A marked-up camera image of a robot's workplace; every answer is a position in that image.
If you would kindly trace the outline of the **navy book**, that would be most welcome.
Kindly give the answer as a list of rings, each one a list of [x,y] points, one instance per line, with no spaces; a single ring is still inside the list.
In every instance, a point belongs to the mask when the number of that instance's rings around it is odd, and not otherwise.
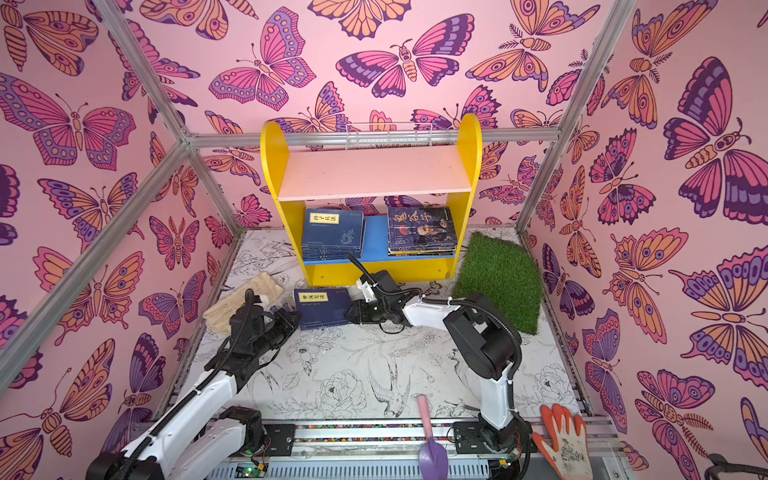
[[[345,325],[352,301],[346,288],[295,289],[294,301],[302,330]]]
[[[364,240],[364,214],[355,210],[307,209],[301,240],[305,261],[360,258]]]

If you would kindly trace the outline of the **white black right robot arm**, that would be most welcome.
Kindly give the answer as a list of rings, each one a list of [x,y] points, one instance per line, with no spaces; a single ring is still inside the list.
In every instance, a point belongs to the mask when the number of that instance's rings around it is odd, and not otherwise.
[[[522,451],[526,427],[514,406],[522,340],[492,302],[480,293],[459,299],[430,297],[415,287],[399,287],[386,270],[371,273],[357,258],[349,255],[347,259],[361,272],[356,286],[363,294],[345,313],[347,321],[447,332],[468,369],[479,378],[478,421],[487,448]]]

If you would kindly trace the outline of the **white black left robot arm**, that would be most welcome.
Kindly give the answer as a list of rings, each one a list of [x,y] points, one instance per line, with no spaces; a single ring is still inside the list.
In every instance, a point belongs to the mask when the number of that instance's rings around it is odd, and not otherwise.
[[[204,479],[235,453],[268,449],[262,413],[228,406],[251,377],[276,358],[298,330],[301,314],[262,306],[253,290],[230,317],[230,335],[195,385],[143,434],[116,452],[103,452],[88,479]]]

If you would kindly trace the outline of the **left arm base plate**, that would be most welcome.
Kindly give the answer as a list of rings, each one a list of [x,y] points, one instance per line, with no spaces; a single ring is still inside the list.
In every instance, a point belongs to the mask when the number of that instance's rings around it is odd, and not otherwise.
[[[257,452],[260,457],[290,457],[296,439],[294,423],[267,423],[263,426],[262,444]]]

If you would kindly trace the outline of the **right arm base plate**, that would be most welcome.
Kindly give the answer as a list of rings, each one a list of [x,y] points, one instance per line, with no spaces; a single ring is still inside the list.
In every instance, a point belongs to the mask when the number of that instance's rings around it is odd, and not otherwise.
[[[502,429],[482,421],[459,421],[452,425],[454,446],[459,454],[516,456],[529,434],[528,424],[513,420]]]

